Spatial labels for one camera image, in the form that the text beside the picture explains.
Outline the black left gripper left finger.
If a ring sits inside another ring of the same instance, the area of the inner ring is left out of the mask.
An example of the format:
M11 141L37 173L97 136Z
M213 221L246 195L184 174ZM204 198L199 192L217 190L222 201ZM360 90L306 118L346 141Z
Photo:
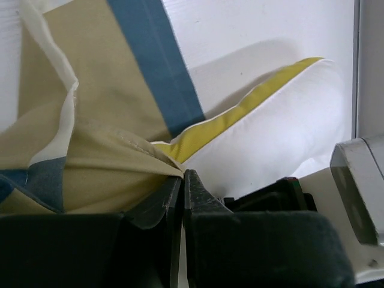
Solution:
M176 287L181 244L182 179L168 177L125 214L121 273L128 287Z

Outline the white pillow yellow edge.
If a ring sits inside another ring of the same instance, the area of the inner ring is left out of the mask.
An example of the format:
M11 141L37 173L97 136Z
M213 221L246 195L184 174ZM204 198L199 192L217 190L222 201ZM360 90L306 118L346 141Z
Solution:
M157 148L195 170L216 197L238 198L330 158L344 137L344 82L335 63L278 70L238 104Z

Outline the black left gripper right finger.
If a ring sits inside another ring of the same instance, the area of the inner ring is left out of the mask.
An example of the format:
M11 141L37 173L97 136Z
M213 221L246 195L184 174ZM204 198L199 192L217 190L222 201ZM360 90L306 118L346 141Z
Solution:
M330 221L314 211L233 212L184 178L191 287L354 287L352 265Z

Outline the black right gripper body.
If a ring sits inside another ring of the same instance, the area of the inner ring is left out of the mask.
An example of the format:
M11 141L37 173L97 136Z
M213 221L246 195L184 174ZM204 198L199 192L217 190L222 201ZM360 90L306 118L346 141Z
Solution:
M313 196L303 192L295 177L282 178L238 199L225 197L223 203L233 212L315 210Z

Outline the plaid beige blue pillowcase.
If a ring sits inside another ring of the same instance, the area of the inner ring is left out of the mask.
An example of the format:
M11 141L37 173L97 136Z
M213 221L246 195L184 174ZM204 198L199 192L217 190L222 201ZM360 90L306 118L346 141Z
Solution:
M167 176L154 146L204 120L161 1L22 1L4 214L126 211Z

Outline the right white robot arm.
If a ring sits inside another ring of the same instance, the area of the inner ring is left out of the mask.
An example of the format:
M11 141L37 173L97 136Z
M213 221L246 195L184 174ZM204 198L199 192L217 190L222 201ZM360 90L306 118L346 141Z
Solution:
M225 287L383 281L383 136L338 143L329 167L227 197Z

